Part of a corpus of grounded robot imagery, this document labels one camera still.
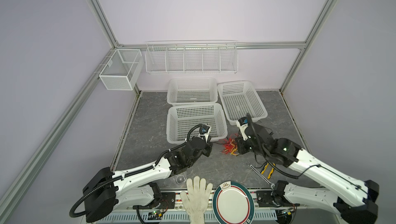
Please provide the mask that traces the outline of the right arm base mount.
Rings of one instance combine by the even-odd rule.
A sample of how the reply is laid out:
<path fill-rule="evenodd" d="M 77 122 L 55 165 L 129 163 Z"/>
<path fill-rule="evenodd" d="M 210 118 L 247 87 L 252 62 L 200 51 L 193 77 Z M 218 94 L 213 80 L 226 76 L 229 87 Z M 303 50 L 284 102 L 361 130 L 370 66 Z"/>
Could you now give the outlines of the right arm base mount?
<path fill-rule="evenodd" d="M 293 207 L 293 203 L 285 198 L 283 191 L 256 191 L 259 207 Z"/>

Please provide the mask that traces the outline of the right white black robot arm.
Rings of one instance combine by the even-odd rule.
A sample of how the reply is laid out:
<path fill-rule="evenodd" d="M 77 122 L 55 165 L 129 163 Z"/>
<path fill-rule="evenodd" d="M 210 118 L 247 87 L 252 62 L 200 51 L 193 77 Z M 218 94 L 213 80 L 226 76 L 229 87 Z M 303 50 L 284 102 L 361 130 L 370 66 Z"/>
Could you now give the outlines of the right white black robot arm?
<path fill-rule="evenodd" d="M 236 138 L 240 155 L 253 152 L 264 164 L 280 174 L 299 179 L 306 176 L 320 184 L 306 188 L 285 180 L 271 183 L 269 191 L 258 193 L 260 207 L 293 207 L 307 205 L 331 212 L 349 224 L 374 224 L 378 218 L 379 185 L 342 173 L 315 158 L 299 144 L 287 138 L 273 138 L 267 129 L 252 121 L 248 114 L 236 121 Z"/>

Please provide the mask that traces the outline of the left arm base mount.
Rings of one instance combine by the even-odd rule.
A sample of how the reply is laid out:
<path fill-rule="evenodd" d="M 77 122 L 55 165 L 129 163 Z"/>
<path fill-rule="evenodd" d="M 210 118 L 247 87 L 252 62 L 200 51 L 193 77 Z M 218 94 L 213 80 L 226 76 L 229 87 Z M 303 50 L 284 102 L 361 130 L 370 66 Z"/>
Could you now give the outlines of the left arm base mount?
<path fill-rule="evenodd" d="M 176 193 L 175 192 L 162 192 L 161 197 L 154 198 L 154 200 L 145 205 L 139 206 L 140 210 L 150 209 L 174 209 L 176 204 Z"/>

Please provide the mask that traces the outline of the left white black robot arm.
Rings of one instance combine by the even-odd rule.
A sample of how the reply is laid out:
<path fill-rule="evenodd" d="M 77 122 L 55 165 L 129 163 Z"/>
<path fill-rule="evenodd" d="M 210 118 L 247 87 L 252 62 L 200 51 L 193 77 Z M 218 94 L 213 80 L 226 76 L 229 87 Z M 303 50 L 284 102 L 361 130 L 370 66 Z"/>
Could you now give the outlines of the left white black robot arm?
<path fill-rule="evenodd" d="M 184 173 L 204 155 L 212 151 L 211 137 L 195 136 L 181 145 L 162 152 L 156 161 L 127 169 L 99 170 L 83 188 L 83 196 L 70 209 L 69 216 L 85 216 L 86 222 L 96 222 L 114 209 L 130 206 L 157 206 L 162 193 L 156 180 Z"/>

